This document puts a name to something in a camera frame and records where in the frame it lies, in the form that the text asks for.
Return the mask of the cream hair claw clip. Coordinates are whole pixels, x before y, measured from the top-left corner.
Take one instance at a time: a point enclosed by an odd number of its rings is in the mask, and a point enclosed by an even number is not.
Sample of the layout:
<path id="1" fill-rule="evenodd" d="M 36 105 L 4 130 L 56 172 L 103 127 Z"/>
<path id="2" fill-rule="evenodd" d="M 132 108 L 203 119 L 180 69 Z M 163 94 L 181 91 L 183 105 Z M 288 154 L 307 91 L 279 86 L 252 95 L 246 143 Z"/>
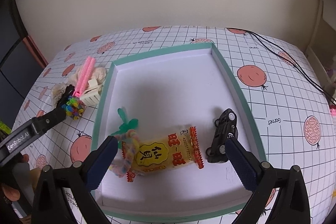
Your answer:
<path id="1" fill-rule="evenodd" d="M 96 106 L 101 99 L 102 85 L 96 79 L 90 79 L 88 85 L 88 88 L 80 96 L 80 101 L 85 106 Z"/>

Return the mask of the pink long hair clip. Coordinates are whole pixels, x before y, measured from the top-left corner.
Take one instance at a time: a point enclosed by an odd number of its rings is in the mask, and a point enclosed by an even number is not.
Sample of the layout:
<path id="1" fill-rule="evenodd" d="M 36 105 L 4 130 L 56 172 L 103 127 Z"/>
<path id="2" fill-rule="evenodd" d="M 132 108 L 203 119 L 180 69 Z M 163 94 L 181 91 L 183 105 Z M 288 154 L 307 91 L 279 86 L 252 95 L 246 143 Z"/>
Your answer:
<path id="1" fill-rule="evenodd" d="M 88 81 L 92 75 L 94 66 L 95 66 L 96 59 L 94 57 L 88 56 L 79 76 L 79 79 L 76 83 L 75 90 L 73 93 L 74 97 L 81 97 L 84 93 L 85 89 L 87 88 Z"/>

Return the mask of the cream lace scrunchie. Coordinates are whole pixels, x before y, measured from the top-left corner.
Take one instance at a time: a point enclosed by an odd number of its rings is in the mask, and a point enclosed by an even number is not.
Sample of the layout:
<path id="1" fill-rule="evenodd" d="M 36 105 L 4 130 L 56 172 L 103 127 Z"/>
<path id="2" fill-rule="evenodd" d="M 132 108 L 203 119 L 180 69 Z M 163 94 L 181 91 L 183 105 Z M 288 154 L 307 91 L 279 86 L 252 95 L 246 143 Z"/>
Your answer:
<path id="1" fill-rule="evenodd" d="M 53 107 L 56 107 L 58 100 L 65 93 L 66 87 L 69 85 L 76 86 L 78 78 L 81 73 L 82 66 L 80 66 L 76 72 L 70 75 L 64 83 L 55 84 L 51 89 L 51 101 Z M 106 78 L 106 69 L 103 67 L 95 67 L 91 76 L 91 79 L 96 79 L 97 83 L 101 85 Z"/>

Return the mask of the black toy car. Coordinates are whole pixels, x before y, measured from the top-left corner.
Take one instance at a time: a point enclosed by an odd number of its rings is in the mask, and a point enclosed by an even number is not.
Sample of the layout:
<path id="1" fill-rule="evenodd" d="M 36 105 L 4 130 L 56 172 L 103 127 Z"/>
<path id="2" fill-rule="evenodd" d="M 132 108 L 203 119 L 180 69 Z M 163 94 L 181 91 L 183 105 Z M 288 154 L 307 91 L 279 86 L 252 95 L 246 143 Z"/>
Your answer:
<path id="1" fill-rule="evenodd" d="M 225 142 L 228 138 L 238 138 L 237 115 L 232 109 L 226 109 L 214 121 L 215 134 L 211 146 L 206 149 L 208 163 L 224 163 L 228 161 Z"/>

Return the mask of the yellow rice cracker snack packet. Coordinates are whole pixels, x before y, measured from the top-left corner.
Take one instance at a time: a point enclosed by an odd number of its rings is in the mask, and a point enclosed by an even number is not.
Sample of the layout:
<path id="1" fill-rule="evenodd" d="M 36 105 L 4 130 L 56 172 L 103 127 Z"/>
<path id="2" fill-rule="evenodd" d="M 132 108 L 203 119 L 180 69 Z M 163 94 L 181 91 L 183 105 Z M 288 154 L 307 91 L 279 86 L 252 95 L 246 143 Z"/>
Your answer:
<path id="1" fill-rule="evenodd" d="M 127 182 L 132 182 L 139 175 L 181 168 L 191 163 L 195 163 L 199 169 L 204 168 L 197 128 L 194 126 L 158 140 L 142 142 L 126 173 L 126 179 Z"/>

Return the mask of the dark blue cabinet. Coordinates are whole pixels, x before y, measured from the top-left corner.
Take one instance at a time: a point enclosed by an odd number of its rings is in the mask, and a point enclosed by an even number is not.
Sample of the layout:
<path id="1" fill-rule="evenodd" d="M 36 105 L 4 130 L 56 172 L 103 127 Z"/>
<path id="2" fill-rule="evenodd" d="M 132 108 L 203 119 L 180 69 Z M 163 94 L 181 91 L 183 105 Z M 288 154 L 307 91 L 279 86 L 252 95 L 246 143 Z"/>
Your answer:
<path id="1" fill-rule="evenodd" d="M 1 5 L 1 121 L 12 127 L 47 62 L 26 30 L 16 0 Z"/>

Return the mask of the green shallow box tray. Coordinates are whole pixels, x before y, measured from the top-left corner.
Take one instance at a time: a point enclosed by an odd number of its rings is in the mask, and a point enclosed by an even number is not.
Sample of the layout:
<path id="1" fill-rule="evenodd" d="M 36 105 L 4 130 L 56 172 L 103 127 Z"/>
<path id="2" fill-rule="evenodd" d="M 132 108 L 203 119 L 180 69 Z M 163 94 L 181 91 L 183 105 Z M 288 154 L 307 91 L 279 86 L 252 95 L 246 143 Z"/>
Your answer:
<path id="1" fill-rule="evenodd" d="M 116 132 L 122 120 L 137 119 L 142 141 L 194 126 L 204 152 L 214 122 L 226 109 L 238 117 L 238 140 L 265 160 L 261 137 L 246 98 L 213 43 L 153 50 L 112 62 L 102 90 L 92 148 Z M 188 222 L 241 209 L 251 193 L 230 162 L 205 163 L 137 176 L 133 182 L 107 172 L 94 197 L 105 214 L 138 222 Z"/>

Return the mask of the grid fruit print tablecloth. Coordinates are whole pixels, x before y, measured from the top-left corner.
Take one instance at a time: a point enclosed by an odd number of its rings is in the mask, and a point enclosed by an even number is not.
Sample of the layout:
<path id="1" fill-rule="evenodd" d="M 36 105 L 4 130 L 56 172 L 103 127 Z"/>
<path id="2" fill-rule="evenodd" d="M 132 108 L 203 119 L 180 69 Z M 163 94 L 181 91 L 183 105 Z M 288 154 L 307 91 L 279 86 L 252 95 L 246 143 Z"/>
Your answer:
<path id="1" fill-rule="evenodd" d="M 14 122 L 51 110 L 51 88 L 66 81 L 88 56 L 110 67 L 122 57 L 190 43 L 213 42 L 228 66 L 258 67 L 264 84 L 241 84 L 256 120 L 266 158 L 278 168 L 302 168 L 309 195 L 311 221 L 322 223 L 334 200 L 335 132 L 325 97 L 310 82 L 313 69 L 295 46 L 279 39 L 263 40 L 230 28 L 196 26 L 144 27 L 95 36 L 60 51 L 27 94 Z"/>

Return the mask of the cream shelf unit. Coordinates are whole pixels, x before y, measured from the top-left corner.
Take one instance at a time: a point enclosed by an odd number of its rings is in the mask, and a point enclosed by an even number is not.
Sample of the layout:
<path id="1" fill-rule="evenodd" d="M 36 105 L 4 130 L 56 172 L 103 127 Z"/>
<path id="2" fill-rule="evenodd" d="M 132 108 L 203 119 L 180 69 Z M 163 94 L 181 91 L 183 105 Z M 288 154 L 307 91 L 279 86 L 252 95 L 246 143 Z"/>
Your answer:
<path id="1" fill-rule="evenodd" d="M 335 0 L 319 0 L 317 19 L 305 55 L 319 83 L 335 93 Z"/>

